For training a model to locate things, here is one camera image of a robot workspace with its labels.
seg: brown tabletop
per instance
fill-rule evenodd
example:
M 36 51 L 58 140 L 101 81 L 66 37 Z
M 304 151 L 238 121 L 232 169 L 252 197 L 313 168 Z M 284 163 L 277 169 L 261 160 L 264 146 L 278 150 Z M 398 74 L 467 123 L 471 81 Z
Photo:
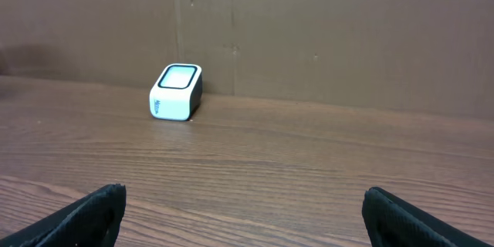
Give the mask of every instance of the brown tabletop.
M 494 122 L 204 95 L 154 119 L 149 90 L 0 76 L 0 238 L 105 184 L 118 246 L 369 245 L 380 186 L 494 244 Z

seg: white device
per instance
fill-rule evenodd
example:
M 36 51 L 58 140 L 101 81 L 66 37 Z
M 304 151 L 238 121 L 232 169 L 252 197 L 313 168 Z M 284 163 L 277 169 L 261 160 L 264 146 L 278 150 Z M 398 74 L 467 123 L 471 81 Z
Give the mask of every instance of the white device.
M 188 120 L 202 96 L 202 69 L 191 64 L 167 66 L 149 93 L 151 114 L 164 120 Z

